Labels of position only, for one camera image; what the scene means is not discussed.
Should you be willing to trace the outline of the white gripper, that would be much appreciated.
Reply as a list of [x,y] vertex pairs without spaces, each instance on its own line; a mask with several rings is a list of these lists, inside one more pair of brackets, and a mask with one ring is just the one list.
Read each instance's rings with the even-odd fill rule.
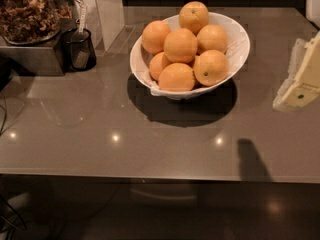
[[[320,27],[320,0],[306,0],[306,18]],[[305,41],[297,39],[288,77],[277,91],[273,108],[281,112],[300,110],[320,96],[320,33]]]

